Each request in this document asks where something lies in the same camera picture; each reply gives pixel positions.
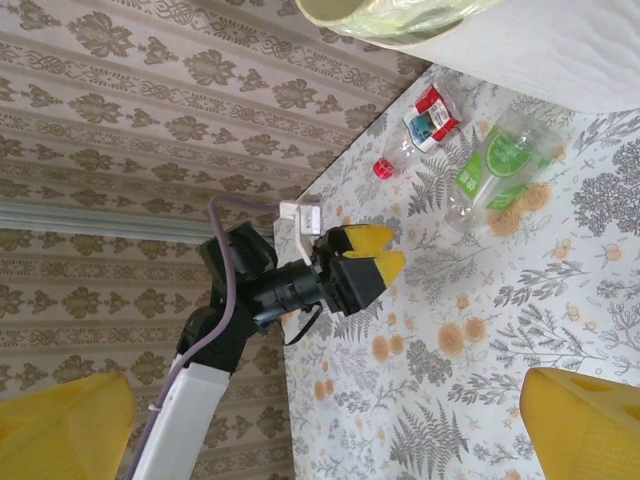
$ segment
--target red bottle cap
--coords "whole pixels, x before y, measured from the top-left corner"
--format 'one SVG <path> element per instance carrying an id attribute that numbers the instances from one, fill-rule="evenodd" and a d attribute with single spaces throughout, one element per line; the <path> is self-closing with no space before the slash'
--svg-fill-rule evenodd
<path id="1" fill-rule="evenodd" d="M 373 173 L 383 180 L 391 178 L 394 170 L 393 164 L 384 157 L 380 157 L 378 161 L 373 164 Z"/>

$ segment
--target plastic bottle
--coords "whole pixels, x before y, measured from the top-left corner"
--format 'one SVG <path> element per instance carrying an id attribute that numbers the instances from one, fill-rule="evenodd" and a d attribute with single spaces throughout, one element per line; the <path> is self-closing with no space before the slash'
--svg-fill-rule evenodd
<path id="1" fill-rule="evenodd" d="M 458 125 L 459 106 L 446 87 L 436 79 L 418 98 L 387 138 L 374 173 L 387 179 L 398 176 L 419 162 L 420 157 L 438 144 Z"/>
<path id="2" fill-rule="evenodd" d="M 458 232 L 486 225 L 517 200 L 563 141 L 529 115 L 508 109 L 449 186 L 446 223 Z"/>

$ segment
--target yellow plastic object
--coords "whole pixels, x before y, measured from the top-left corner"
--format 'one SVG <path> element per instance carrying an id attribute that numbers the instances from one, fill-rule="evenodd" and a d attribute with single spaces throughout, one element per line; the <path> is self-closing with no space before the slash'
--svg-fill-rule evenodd
<path id="1" fill-rule="evenodd" d="M 345 252 L 347 258 L 373 258 L 376 268 L 384 281 L 384 286 L 388 287 L 393 283 L 400 271 L 404 268 L 406 259 L 404 253 L 398 251 L 391 252 Z"/>
<path id="2" fill-rule="evenodd" d="M 113 480 L 136 408 L 104 373 L 0 403 L 0 479 Z"/>
<path id="3" fill-rule="evenodd" d="M 393 238 L 393 230 L 382 225 L 349 225 L 344 231 L 355 252 L 381 252 Z"/>
<path id="4" fill-rule="evenodd" d="M 520 411 L 547 480 L 640 479 L 640 388 L 532 368 Z"/>

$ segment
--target plastic bag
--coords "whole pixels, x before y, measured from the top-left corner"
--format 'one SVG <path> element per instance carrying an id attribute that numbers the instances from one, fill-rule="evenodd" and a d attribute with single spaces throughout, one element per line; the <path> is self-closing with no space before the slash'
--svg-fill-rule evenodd
<path id="1" fill-rule="evenodd" d="M 341 35 L 394 45 L 426 40 L 467 15 L 501 1 L 362 0 L 359 6 L 352 8 L 348 4 L 345 6 L 344 0 L 296 0 L 296 3 L 304 15 L 320 27 Z M 323 5 L 321 13 L 319 2 Z"/>

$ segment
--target green label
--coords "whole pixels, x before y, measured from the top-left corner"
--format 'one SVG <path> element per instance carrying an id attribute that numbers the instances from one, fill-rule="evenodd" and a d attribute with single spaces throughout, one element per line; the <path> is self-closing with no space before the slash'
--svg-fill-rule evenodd
<path id="1" fill-rule="evenodd" d="M 487 208 L 491 210 L 506 210 L 523 192 L 526 187 L 524 185 L 518 185 L 517 187 L 510 188 L 509 190 L 505 190 L 497 197 L 494 197 Z"/>
<path id="2" fill-rule="evenodd" d="M 482 183 L 482 159 L 480 155 L 477 153 L 471 155 L 467 164 L 458 173 L 456 183 L 470 198 L 475 198 Z"/>
<path id="3" fill-rule="evenodd" d="M 510 177 L 522 170 L 531 160 L 531 154 L 518 148 L 499 132 L 487 149 L 487 167 L 496 177 Z"/>

